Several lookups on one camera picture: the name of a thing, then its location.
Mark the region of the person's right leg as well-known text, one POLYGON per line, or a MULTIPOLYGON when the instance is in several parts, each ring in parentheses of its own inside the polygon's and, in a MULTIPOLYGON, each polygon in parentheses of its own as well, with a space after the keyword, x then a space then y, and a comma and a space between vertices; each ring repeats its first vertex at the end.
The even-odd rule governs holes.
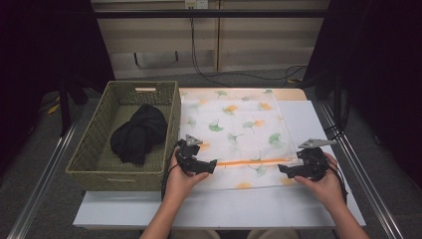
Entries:
POLYGON ((299 233, 289 229, 251 230, 247 239, 300 239, 299 233))

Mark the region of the white board sheet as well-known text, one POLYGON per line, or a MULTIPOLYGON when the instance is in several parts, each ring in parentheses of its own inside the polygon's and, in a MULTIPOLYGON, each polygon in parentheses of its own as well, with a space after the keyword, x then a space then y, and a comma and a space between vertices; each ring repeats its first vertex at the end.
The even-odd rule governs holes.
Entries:
MULTIPOLYGON (((160 204, 158 191, 89 191, 74 220, 87 229, 142 229, 160 204)), ((292 185, 238 190, 195 189, 185 199, 176 229, 329 228, 333 221, 305 187, 292 185)))

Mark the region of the black cloth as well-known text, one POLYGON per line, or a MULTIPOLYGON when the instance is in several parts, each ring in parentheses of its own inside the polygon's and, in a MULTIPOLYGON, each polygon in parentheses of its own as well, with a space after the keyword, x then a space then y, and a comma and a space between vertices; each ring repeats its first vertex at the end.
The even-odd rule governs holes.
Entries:
POLYGON ((144 165, 152 148, 165 142, 167 128, 165 116, 158 108, 142 105, 112 133, 111 150, 122 162, 144 165))

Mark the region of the green woven basket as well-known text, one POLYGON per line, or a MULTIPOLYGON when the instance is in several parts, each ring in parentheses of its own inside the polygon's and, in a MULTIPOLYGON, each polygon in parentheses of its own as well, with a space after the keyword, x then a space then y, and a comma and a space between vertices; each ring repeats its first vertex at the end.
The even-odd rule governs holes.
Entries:
POLYGON ((87 191, 158 191, 179 139, 180 117, 177 82, 110 81, 66 173, 87 191), (168 130, 165 142, 155 145, 145 164, 137 166, 112 152, 110 138, 144 104, 163 113, 168 130))

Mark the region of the person's left hand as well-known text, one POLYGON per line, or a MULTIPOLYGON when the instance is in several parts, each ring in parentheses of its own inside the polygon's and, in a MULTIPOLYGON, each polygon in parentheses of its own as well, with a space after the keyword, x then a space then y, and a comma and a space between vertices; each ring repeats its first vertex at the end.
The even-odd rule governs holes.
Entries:
POLYGON ((190 195, 194 186, 208 176, 207 172, 186 174, 178 165, 175 155, 172 155, 163 200, 183 202, 190 195))

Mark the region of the dark curtain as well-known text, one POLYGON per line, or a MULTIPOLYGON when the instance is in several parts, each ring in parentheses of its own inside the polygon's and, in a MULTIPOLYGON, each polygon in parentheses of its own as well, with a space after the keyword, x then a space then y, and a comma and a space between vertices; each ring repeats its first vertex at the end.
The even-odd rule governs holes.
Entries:
POLYGON ((422 0, 329 0, 304 77, 325 98, 341 81, 422 188, 422 0))
POLYGON ((114 79, 92 0, 0 0, 0 175, 35 125, 43 96, 114 79))

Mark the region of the person's right hand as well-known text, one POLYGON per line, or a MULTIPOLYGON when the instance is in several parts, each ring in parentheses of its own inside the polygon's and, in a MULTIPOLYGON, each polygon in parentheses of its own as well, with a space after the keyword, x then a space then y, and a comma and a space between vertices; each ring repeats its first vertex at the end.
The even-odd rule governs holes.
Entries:
POLYGON ((344 202, 340 181, 337 177, 337 161, 329 153, 324 154, 328 159, 330 169, 326 175, 317 182, 311 181, 302 176, 295 176, 294 180, 306 188, 310 189, 318 199, 318 201, 329 211, 344 208, 344 202))

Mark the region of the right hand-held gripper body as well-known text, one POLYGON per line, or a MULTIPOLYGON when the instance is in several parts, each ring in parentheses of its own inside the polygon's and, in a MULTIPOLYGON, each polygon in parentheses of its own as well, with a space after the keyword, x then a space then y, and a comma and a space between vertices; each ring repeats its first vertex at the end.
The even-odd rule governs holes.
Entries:
POLYGON ((312 181, 321 180, 328 170, 328 160, 323 154, 322 146, 336 144, 335 140, 309 138, 299 145, 298 158, 303 161, 300 176, 312 181))

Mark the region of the white leaf-print mesh laundry bag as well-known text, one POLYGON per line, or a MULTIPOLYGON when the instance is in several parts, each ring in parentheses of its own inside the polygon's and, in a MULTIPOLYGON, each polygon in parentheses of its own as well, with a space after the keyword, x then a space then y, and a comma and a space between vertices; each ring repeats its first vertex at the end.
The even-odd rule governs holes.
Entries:
POLYGON ((199 160, 217 161, 198 190, 288 186, 279 166, 301 163, 270 90, 184 92, 179 134, 202 141, 199 160))

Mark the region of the white wall outlet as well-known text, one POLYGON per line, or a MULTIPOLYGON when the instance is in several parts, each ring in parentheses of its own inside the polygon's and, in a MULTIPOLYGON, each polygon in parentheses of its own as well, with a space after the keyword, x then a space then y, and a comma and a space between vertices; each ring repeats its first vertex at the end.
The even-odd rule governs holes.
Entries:
POLYGON ((207 9, 208 0, 184 0, 186 9, 207 9))

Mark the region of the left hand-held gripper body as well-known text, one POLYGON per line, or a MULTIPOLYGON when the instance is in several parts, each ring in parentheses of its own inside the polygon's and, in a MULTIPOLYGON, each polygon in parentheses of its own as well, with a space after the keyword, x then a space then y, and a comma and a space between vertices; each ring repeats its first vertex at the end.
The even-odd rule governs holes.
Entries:
POLYGON ((200 139, 190 134, 187 134, 185 138, 176 143, 175 156, 179 166, 186 174, 198 174, 200 172, 196 155, 199 152, 201 143, 200 139))

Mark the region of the yellow floor tape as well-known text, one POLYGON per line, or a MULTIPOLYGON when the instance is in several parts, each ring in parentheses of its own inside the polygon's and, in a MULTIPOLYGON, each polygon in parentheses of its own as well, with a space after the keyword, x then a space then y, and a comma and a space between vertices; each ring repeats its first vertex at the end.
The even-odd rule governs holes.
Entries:
POLYGON ((60 98, 60 96, 58 96, 55 99, 55 102, 48 108, 47 114, 48 115, 53 114, 58 109, 58 107, 60 106, 60 102, 61 102, 61 98, 60 98))

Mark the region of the black metal stand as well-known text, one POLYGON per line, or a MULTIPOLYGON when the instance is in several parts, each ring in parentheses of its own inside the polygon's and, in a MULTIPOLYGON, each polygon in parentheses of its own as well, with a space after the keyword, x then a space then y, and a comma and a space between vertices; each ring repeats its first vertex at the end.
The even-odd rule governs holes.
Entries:
POLYGON ((327 100, 332 96, 334 126, 343 132, 346 119, 342 113, 342 78, 336 71, 325 70, 316 76, 316 98, 327 100))
POLYGON ((76 105, 84 105, 88 96, 84 91, 83 78, 78 75, 63 77, 59 83, 60 107, 62 116, 61 136, 64 136, 71 126, 69 99, 76 105))

